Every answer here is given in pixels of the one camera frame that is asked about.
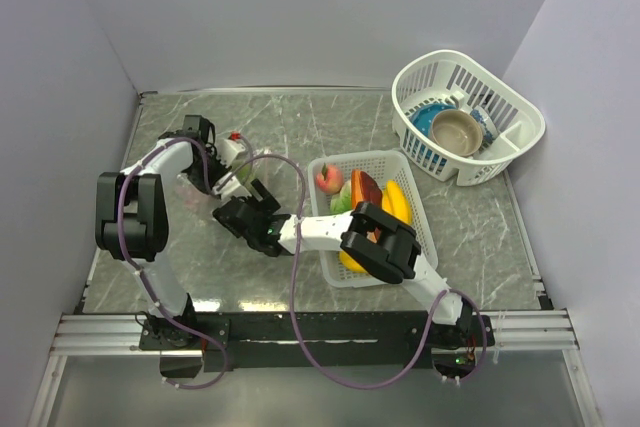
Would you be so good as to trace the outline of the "fake green apple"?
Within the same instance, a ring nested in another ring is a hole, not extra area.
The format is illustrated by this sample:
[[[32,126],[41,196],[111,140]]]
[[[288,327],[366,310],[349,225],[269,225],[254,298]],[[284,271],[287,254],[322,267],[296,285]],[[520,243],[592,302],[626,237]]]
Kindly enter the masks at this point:
[[[233,169],[237,170],[236,177],[238,181],[243,185],[250,185],[251,182],[256,178],[257,174],[257,164],[258,162],[251,162],[247,165],[242,166],[243,161],[237,161],[233,164]]]

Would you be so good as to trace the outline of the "clear zip bag pink slider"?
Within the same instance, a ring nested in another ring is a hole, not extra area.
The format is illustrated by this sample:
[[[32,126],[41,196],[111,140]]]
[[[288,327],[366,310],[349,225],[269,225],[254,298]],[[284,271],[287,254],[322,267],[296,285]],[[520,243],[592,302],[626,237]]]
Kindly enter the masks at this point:
[[[252,173],[253,164],[242,167],[244,161],[253,157],[252,150],[232,150],[235,157],[230,162],[221,158],[216,147],[205,147],[204,156],[196,147],[193,152],[193,163],[181,173],[201,193],[222,203],[232,198],[245,198],[255,205],[274,202],[266,185]]]

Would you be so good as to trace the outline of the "fake red tomato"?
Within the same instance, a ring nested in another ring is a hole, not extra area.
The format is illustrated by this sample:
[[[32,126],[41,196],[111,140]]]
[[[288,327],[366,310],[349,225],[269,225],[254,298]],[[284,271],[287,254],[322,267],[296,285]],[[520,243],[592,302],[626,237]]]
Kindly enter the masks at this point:
[[[344,185],[344,176],[334,164],[323,164],[320,172],[315,176],[315,184],[323,193],[335,195]]]

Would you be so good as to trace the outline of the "fake green lettuce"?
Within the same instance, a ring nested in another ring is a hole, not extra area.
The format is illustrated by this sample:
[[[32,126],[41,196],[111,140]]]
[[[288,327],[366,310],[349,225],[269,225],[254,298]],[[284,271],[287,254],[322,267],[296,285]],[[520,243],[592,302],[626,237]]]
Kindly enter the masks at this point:
[[[346,181],[340,191],[331,197],[330,213],[332,215],[339,215],[345,212],[349,212],[352,209],[351,182]]]

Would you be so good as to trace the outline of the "fake yellow mango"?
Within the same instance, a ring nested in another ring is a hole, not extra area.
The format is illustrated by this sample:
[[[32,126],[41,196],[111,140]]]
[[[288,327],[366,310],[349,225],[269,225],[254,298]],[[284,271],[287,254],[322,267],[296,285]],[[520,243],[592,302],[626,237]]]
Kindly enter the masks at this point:
[[[351,272],[367,275],[368,272],[358,262],[356,262],[349,254],[344,251],[339,253],[339,261]]]

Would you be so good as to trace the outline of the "fake yellow banana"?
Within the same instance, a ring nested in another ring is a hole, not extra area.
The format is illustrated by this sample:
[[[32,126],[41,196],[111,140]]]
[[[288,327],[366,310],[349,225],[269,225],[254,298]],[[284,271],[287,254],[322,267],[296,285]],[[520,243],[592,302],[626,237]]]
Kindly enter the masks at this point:
[[[381,202],[382,210],[392,215],[394,218],[412,224],[412,211],[407,197],[403,190],[393,180],[389,180],[383,190]]]

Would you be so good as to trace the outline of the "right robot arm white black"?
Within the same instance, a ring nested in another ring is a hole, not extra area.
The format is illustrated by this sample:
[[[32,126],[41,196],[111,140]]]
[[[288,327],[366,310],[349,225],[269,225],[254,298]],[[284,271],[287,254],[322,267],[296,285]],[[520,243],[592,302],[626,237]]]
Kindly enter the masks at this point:
[[[432,267],[409,224],[370,201],[337,215],[280,214],[280,204],[262,184],[257,187],[260,200],[231,196],[213,211],[214,219],[249,248],[268,257],[310,251],[346,254],[366,274],[402,286],[427,308],[436,330],[430,337],[439,345],[466,343],[473,331],[470,303],[452,292]]]

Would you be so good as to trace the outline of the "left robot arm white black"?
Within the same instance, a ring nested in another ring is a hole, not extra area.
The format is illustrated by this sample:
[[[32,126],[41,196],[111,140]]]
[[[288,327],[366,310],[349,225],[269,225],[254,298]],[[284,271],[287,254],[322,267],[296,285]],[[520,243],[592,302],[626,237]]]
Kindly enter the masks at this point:
[[[121,261],[144,292],[150,328],[178,349],[197,340],[199,325],[190,295],[163,253],[170,234],[165,194],[180,175],[205,195],[229,171],[218,158],[215,127],[188,115],[180,129],[164,133],[130,167],[105,172],[97,181],[95,240]]]

